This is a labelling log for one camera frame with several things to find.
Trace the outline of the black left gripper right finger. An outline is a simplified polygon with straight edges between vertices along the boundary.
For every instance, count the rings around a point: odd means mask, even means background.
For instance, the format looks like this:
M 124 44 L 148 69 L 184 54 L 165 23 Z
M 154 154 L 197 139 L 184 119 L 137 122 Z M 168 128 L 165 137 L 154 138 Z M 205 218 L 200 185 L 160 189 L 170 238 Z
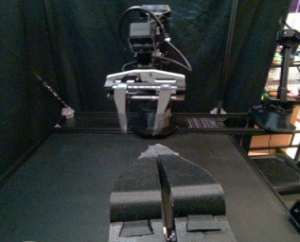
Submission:
M 224 216 L 224 191 L 210 173 L 166 147 L 157 151 L 157 162 L 169 187 L 173 216 Z

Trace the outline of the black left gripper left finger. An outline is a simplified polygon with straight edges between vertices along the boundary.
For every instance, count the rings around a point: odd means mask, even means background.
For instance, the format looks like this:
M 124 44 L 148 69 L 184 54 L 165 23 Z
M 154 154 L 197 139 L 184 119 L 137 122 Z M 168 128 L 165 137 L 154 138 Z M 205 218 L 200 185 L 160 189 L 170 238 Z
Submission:
M 149 146 L 122 172 L 110 194 L 110 221 L 126 222 L 161 218 L 161 185 L 157 158 L 160 144 Z

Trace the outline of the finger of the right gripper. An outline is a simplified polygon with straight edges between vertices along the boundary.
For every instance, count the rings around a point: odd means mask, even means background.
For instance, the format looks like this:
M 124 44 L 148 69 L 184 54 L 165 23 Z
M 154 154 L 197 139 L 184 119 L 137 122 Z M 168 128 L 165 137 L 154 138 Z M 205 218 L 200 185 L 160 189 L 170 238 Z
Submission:
M 114 89 L 114 103 L 117 107 L 122 132 L 128 131 L 126 93 L 128 86 L 125 85 L 125 83 L 121 83 Z
M 157 135 L 160 131 L 169 126 L 169 104 L 172 100 L 173 88 L 169 84 L 160 87 L 158 102 L 153 125 L 153 134 Z

